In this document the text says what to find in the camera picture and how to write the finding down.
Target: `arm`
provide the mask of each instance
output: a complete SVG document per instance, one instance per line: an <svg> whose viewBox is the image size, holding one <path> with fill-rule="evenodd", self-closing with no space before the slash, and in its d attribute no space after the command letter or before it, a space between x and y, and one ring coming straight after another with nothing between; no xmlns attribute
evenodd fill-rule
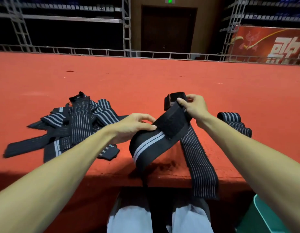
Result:
<svg viewBox="0 0 300 233"><path fill-rule="evenodd" d="M246 137L212 116L202 96L178 98L223 150L253 190L272 208L292 232L300 232L300 164L288 156Z"/></svg>
<svg viewBox="0 0 300 233"><path fill-rule="evenodd" d="M43 232L73 195L99 153L139 130L155 130L147 114L131 114L91 135L0 192L0 232Z"/></svg>

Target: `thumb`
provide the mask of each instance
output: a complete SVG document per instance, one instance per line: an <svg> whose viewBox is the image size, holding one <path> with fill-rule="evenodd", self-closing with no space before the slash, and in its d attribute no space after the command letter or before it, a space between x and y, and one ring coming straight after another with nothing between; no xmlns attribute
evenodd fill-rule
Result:
<svg viewBox="0 0 300 233"><path fill-rule="evenodd" d="M150 123L139 123L138 131L146 130L146 131L154 131L156 129L156 125L151 125Z"/></svg>
<svg viewBox="0 0 300 233"><path fill-rule="evenodd" d="M187 107L188 107L188 102L186 102L184 99L182 99L182 98L177 98L177 101L178 101L178 103L180 104L180 105L182 105L184 108L186 108L187 109Z"/></svg>

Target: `forearm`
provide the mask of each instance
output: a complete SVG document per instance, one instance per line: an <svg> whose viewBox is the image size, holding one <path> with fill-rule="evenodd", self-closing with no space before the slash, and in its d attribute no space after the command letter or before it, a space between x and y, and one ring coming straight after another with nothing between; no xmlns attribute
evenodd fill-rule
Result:
<svg viewBox="0 0 300 233"><path fill-rule="evenodd" d="M108 127L0 192L0 232L43 232L113 138Z"/></svg>
<svg viewBox="0 0 300 233"><path fill-rule="evenodd" d="M216 117L208 116L203 124L253 190L293 232L300 232L300 164Z"/></svg>

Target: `person's left hand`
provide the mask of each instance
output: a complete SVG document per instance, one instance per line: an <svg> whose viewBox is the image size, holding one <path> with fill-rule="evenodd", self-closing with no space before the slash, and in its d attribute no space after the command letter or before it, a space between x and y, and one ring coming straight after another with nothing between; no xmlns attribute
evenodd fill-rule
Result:
<svg viewBox="0 0 300 233"><path fill-rule="evenodd" d="M155 118L149 114L133 113L117 123L106 126L113 133L113 139L110 141L110 144L126 142L132 139L133 135L140 130L154 131L156 129L155 125L145 123L143 120L153 123Z"/></svg>

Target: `white pants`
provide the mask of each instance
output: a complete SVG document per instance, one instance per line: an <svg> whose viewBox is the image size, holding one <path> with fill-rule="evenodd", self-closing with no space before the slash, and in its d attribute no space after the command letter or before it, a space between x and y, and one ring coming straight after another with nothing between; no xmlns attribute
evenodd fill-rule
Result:
<svg viewBox="0 0 300 233"><path fill-rule="evenodd" d="M151 214L142 189L126 188L110 213L107 233L152 233ZM204 199L180 194L173 201L169 233L213 233L209 208Z"/></svg>

